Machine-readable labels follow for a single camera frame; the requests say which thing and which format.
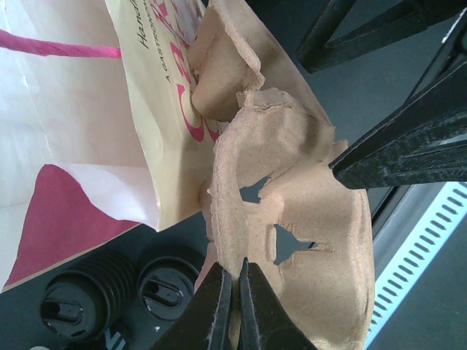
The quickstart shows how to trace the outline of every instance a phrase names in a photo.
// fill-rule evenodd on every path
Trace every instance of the beige paper label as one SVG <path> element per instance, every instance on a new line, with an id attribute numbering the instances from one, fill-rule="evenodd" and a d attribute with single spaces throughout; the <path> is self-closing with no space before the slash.
<path id="1" fill-rule="evenodd" d="M 120 40 L 134 124 L 158 198 L 163 230 L 200 210 L 218 123 L 191 104 L 186 51 L 204 11 L 196 0 L 106 0 Z"/>

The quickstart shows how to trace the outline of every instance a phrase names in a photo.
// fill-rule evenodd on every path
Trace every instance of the dark gray floor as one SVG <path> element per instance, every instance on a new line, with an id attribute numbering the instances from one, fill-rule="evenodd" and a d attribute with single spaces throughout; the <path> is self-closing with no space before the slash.
<path id="1" fill-rule="evenodd" d="M 363 24 L 397 2 L 357 1 L 338 34 Z M 320 1 L 257 0 L 252 3 L 259 17 L 293 58 L 293 51 L 311 19 L 317 14 Z M 336 126 L 338 139 L 356 141 L 404 102 L 439 48 L 450 22 L 441 23 L 410 39 L 340 66 L 313 75 L 304 72 L 306 80 Z M 370 191 L 372 208 L 379 204 L 385 192 L 385 189 Z M 163 233 L 139 228 L 115 239 L 103 249 L 119 250 L 134 261 L 137 261 L 143 249 L 163 242 L 184 243 L 205 253 L 207 240 L 204 232 L 204 221 L 200 215 L 196 215 Z M 292 241 L 286 234 L 279 237 L 279 249 L 285 256 L 293 251 Z M 458 336 L 461 330 L 467 329 L 464 317 L 467 312 L 467 286 L 465 279 L 461 278 L 465 276 L 462 266 L 466 264 L 463 264 L 464 255 L 459 253 L 459 247 L 465 247 L 466 244 L 465 234 L 456 233 L 451 238 L 440 257 L 428 269 L 426 276 L 420 279 L 419 284 L 381 331 L 372 350 L 467 349 L 462 347 L 467 340 L 463 338 L 462 343 Z M 44 288 L 60 269 L 62 268 L 0 295 L 0 349 L 24 350 L 43 345 L 55 350 L 63 343 L 42 326 L 37 316 Z M 431 269 L 436 272 L 433 276 L 429 274 Z M 165 327 L 142 312 L 136 302 L 127 313 L 126 319 L 132 322 L 131 331 L 136 336 L 136 350 L 145 350 Z M 156 326 L 162 327 L 159 332 L 155 331 Z M 452 334 L 456 334 L 457 338 L 450 340 L 450 343 L 444 341 L 452 337 Z"/>

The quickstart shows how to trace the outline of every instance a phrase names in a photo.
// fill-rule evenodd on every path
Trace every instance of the pink rope handle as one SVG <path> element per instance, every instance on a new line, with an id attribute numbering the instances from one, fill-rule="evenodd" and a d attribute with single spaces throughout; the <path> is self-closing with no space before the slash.
<path id="1" fill-rule="evenodd" d="M 16 36 L 8 33 L 7 31 L 2 31 L 1 29 L 0 47 L 41 56 L 56 55 L 67 57 L 122 58 L 122 53 L 119 47 L 86 46 L 46 42 Z"/>

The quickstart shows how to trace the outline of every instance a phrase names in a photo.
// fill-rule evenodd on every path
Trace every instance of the hole in cardboard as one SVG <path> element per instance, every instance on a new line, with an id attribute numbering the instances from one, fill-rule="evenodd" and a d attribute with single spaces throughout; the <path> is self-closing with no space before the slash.
<path id="1" fill-rule="evenodd" d="M 260 181 L 256 182 L 253 186 L 243 187 L 240 189 L 240 195 L 244 202 L 260 203 L 258 193 L 268 181 L 268 177 L 263 177 Z"/>
<path id="2" fill-rule="evenodd" d="M 281 225 L 275 224 L 274 227 L 277 231 L 276 239 L 276 260 L 275 265 L 279 265 L 286 261 L 293 253 L 298 250 L 309 250 L 316 247 L 315 242 L 299 241 L 293 233 L 284 229 Z"/>

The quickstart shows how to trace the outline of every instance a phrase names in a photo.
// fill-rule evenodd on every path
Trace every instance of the white perforated strip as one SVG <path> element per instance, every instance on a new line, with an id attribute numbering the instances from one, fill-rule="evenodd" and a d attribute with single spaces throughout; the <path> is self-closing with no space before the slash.
<path id="1" fill-rule="evenodd" d="M 365 349 L 467 214 L 467 184 L 448 182 L 378 277 Z"/>

